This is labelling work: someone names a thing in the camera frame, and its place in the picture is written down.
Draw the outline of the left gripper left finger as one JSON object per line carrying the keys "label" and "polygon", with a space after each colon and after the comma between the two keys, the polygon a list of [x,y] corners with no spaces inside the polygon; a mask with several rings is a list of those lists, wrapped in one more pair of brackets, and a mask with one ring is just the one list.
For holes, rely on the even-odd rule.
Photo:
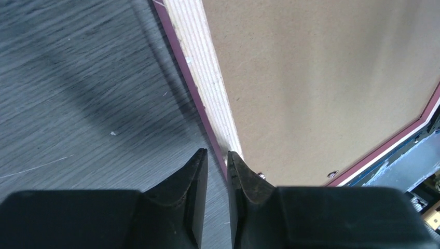
{"label": "left gripper left finger", "polygon": [[1,248],[201,248],[208,151],[149,189],[24,190],[1,203]]}

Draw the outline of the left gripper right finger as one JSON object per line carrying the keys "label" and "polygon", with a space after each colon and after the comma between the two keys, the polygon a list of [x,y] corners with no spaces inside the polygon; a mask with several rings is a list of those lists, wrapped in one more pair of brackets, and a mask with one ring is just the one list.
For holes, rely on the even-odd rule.
{"label": "left gripper right finger", "polygon": [[233,248],[439,248],[397,189],[275,187],[227,157]]}

